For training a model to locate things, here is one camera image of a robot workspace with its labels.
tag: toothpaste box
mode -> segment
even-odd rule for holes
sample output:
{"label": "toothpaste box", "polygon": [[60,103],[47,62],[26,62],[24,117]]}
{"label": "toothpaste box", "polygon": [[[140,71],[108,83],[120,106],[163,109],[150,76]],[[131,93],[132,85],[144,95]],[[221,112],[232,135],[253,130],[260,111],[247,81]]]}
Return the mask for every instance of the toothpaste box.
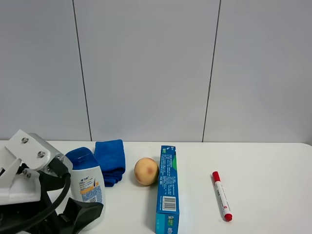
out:
{"label": "toothpaste box", "polygon": [[177,234],[179,194],[177,186],[176,148],[161,146],[158,178],[156,234]]}

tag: plastic bottle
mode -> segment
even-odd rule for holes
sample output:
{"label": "plastic bottle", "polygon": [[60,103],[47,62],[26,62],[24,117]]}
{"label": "plastic bottle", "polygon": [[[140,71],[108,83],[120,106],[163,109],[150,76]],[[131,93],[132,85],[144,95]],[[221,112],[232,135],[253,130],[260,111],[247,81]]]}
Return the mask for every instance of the plastic bottle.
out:
{"label": "plastic bottle", "polygon": [[66,156],[73,164],[71,172],[73,199],[82,202],[100,202],[104,205],[101,216],[83,229],[90,230],[104,219],[106,204],[102,171],[93,153],[86,147],[72,150]]}

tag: marker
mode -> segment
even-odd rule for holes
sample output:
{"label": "marker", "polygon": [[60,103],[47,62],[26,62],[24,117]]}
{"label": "marker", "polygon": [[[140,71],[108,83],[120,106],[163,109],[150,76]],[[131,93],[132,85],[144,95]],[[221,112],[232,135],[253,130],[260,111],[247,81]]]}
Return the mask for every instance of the marker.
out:
{"label": "marker", "polygon": [[218,191],[218,197],[220,199],[220,205],[222,208],[222,212],[224,215],[225,221],[231,221],[232,220],[232,214],[231,214],[231,209],[229,206],[228,201],[226,200],[226,196],[220,181],[220,176],[218,172],[213,172],[213,177],[214,177],[214,184],[216,187],[216,190]]}

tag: blue towel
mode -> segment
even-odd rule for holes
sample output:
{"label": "blue towel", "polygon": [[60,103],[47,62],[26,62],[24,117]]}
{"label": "blue towel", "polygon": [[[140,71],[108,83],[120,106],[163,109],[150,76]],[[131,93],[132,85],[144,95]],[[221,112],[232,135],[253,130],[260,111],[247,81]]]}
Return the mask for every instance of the blue towel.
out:
{"label": "blue towel", "polygon": [[101,167],[106,187],[113,187],[126,170],[122,140],[96,142],[94,157]]}

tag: bottle label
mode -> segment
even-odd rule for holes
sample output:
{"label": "bottle label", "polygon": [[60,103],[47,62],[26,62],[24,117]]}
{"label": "bottle label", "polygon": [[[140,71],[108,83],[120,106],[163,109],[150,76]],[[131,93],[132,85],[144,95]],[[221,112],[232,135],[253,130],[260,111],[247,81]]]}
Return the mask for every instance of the bottle label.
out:
{"label": "bottle label", "polygon": [[80,194],[83,202],[102,203],[102,191],[96,178],[88,176],[79,182]]}

